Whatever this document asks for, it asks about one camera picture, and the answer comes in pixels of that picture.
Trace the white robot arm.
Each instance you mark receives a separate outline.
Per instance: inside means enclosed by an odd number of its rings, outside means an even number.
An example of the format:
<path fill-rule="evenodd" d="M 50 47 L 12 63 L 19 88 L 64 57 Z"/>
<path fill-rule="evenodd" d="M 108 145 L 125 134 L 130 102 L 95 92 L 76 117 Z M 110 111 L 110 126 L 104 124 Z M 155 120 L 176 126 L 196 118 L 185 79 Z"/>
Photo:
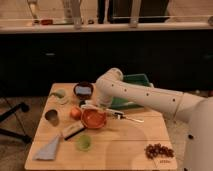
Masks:
<path fill-rule="evenodd" d="M 100 107 L 108 108 L 118 97 L 187 123 L 183 170 L 213 171 L 213 97 L 126 83 L 118 68 L 101 75 L 95 86 Z"/>

